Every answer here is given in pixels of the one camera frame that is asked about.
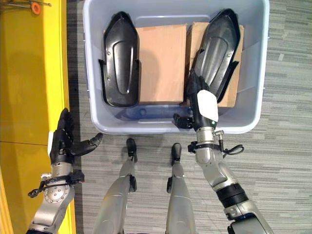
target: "black wire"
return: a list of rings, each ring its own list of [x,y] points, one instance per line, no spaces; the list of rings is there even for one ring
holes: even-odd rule
[[[48,185],[48,186],[45,186],[42,188],[42,191],[48,189],[48,188],[52,188],[52,187],[55,187],[55,186],[64,186],[64,185],[70,185],[69,183],[65,183],[65,184],[54,184],[54,185]]]
[[[226,155],[237,155],[244,151],[243,145],[236,145],[231,149],[224,149],[222,139],[219,140],[219,146],[220,146],[220,151],[224,153],[223,158],[225,158]]]
[[[244,151],[244,146],[243,145],[236,145],[234,146],[233,148],[231,149],[224,149],[223,150],[223,158],[225,158],[226,155],[237,155],[237,154],[240,154]]]

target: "yellow wall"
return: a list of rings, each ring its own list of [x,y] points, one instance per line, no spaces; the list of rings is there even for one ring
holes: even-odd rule
[[[11,217],[6,201],[5,189],[3,185],[2,172],[0,167],[0,233],[13,234]]]
[[[51,171],[48,132],[69,106],[66,1],[45,2],[52,7],[41,6],[39,16],[29,9],[0,14],[0,165],[16,234],[41,204],[42,195],[27,193]],[[76,233],[74,218],[72,203],[59,233]]]

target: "robot leg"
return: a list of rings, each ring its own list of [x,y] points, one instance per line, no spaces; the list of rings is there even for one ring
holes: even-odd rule
[[[195,234],[195,219],[190,194],[180,164],[181,145],[172,146],[172,177],[168,178],[167,192],[171,193],[166,234]]]
[[[93,234],[122,234],[129,192],[137,190],[135,178],[136,145],[127,140],[129,159],[123,164],[119,178],[112,184],[103,199]]]

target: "plastic storage tote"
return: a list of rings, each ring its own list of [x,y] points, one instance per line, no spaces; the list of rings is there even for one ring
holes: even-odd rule
[[[146,105],[129,109],[108,106],[102,95],[99,59],[103,32],[118,11],[129,13],[136,27],[209,22],[220,10],[231,8],[245,27],[235,107],[219,108],[218,128],[228,134],[250,131],[259,121],[268,43],[268,0],[86,0],[83,7],[87,89],[94,125],[108,134],[184,133],[172,116],[189,115],[187,107]]]

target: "brown cardboard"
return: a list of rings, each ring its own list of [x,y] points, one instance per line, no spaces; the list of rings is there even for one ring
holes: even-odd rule
[[[186,49],[186,70],[187,69],[190,70],[192,67],[193,60],[196,56],[197,51],[200,48],[202,38],[204,36],[205,30],[208,24],[209,23],[206,23],[206,22],[194,22],[191,29],[187,33],[186,44],[189,45],[189,47],[187,47]],[[244,27],[240,25],[239,30],[240,30],[240,42],[239,42],[238,48],[234,56],[234,61],[240,62],[242,49],[243,49]],[[218,104],[219,107],[234,107],[235,106],[238,80],[239,80],[239,70],[240,70],[240,63],[238,64],[235,71],[233,72],[228,89],[222,101]]]
[[[186,25],[136,29],[140,38],[140,104],[183,101]]]

